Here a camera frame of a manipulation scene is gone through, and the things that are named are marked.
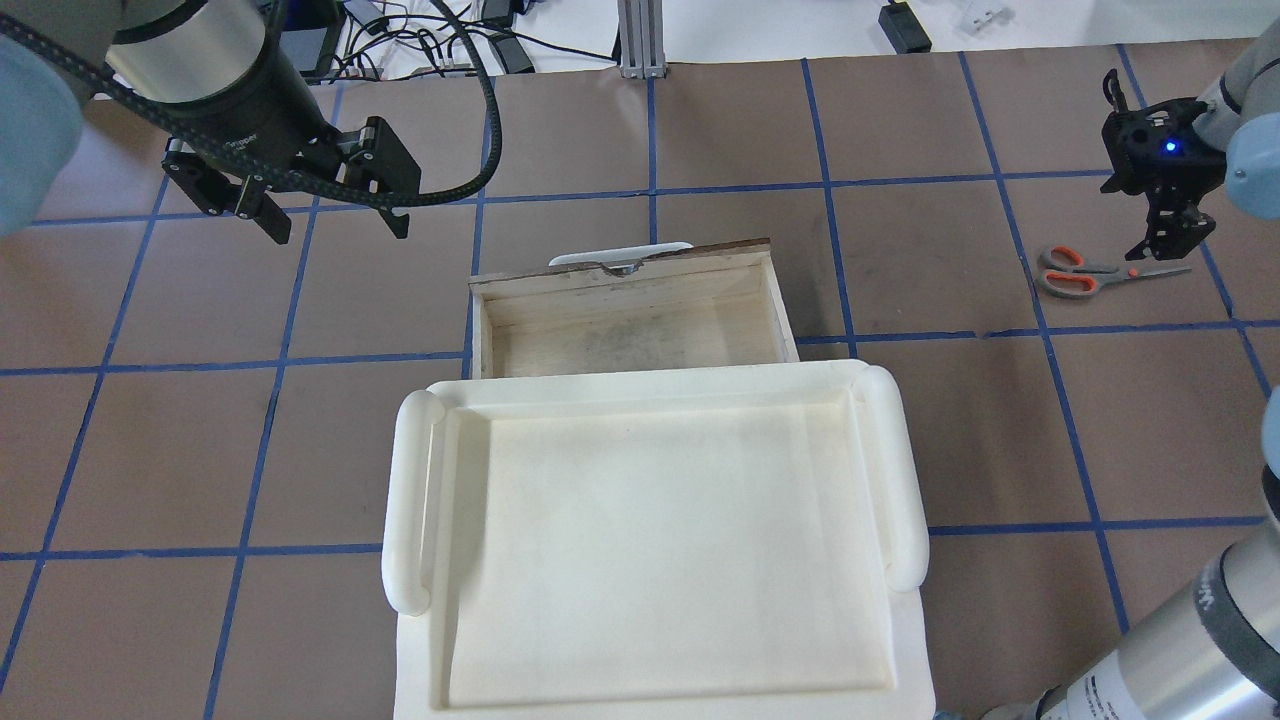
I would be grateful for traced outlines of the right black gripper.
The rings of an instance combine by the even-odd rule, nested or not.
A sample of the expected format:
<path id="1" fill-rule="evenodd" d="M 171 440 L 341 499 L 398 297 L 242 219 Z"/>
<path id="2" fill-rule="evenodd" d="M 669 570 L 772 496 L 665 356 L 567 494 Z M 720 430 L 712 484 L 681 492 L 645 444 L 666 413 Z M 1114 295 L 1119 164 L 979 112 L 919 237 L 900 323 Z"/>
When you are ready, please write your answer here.
<path id="1" fill-rule="evenodd" d="M 1181 260 L 1216 229 L 1216 220 L 1199 209 L 1217 188 L 1216 170 L 1139 172 L 1128 184 L 1130 193 L 1148 201 L 1146 234 L 1126 251 L 1128 263 L 1162 261 L 1164 246 L 1172 246 L 1172 260 Z"/>

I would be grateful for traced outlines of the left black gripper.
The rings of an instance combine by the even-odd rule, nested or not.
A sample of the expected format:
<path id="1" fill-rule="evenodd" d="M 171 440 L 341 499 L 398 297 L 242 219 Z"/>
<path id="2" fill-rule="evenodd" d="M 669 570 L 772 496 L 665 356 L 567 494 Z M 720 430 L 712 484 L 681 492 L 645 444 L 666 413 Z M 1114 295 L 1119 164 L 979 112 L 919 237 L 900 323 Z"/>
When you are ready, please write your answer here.
<path id="1" fill-rule="evenodd" d="M 330 127 L 271 167 L 296 181 L 333 181 L 375 195 L 417 193 L 422 178 L 419 163 L 380 117 L 370 117 L 358 131 L 338 132 Z M 270 196 L 264 179 L 236 183 L 230 179 L 233 172 L 216 167 L 177 138 L 165 152 L 163 169 L 201 211 L 218 217 L 236 210 L 239 219 L 253 222 L 274 243 L 291 242 L 292 220 Z M 374 208 L 397 240 L 408 238 L 407 211 L 388 201 Z"/>

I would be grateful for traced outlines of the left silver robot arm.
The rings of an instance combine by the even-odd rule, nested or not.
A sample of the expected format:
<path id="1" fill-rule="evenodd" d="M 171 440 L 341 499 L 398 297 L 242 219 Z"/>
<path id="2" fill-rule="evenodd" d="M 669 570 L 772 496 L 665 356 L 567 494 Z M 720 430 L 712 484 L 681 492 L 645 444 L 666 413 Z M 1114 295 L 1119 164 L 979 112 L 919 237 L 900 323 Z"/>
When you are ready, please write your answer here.
<path id="1" fill-rule="evenodd" d="M 490 142 L 477 174 L 424 192 L 389 122 L 343 132 L 250 1 L 5 1 L 3 233 L 29 225 L 76 154 L 88 101 L 104 94 L 169 136 L 163 169 L 211 217 L 232 214 L 288 243 L 276 193 L 376 210 L 394 237 L 407 210 L 480 192 L 503 152 L 495 88 L 475 61 Z"/>

